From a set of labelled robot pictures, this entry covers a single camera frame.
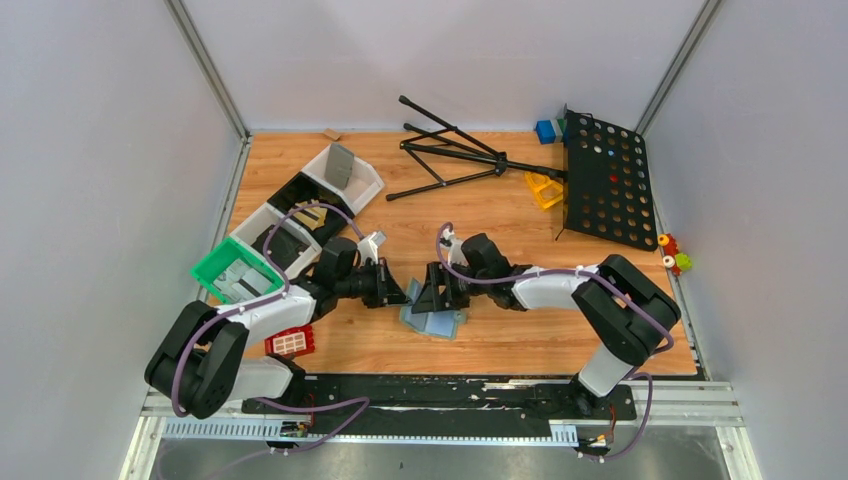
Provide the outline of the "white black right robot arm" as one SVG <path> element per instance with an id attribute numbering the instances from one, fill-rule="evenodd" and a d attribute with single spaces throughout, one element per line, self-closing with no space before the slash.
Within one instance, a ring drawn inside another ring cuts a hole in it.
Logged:
<path id="1" fill-rule="evenodd" d="M 681 310 L 668 294 L 618 254 L 573 269 L 513 264 L 484 233 L 459 240 L 442 233 L 439 260 L 416 287 L 411 315 L 455 313 L 485 295 L 505 310 L 580 312 L 601 345 L 575 377 L 585 396 L 603 398 L 654 354 L 673 345 Z"/>

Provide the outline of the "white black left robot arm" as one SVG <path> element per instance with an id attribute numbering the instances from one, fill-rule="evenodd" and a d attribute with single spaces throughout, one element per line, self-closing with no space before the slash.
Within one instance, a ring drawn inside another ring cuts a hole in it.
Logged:
<path id="1" fill-rule="evenodd" d="M 385 240 L 382 231 L 359 242 L 335 237 L 309 270 L 278 291 L 234 305 L 187 304 L 147 364 L 146 383 L 171 399 L 178 414 L 197 419 L 231 400 L 252 398 L 298 410 L 306 397 L 304 370 L 280 354 L 246 359 L 246 348 L 320 320 L 341 299 L 359 299 L 368 308 L 407 304 L 378 254 Z"/>

